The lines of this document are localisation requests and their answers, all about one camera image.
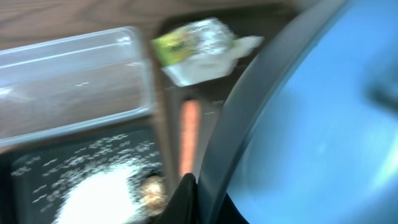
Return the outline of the large blue plate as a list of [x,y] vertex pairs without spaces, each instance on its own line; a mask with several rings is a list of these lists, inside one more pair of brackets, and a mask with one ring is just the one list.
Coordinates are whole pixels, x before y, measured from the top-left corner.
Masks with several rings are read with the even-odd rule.
[[203,223],[397,222],[397,1],[320,1],[249,64],[198,180]]

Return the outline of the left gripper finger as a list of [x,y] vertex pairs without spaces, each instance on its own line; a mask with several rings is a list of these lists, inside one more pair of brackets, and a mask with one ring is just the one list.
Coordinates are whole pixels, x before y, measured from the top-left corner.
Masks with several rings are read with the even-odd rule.
[[[197,183],[192,173],[185,174],[166,208],[151,218],[150,224],[201,224],[198,212]],[[249,224],[226,194],[217,224]]]

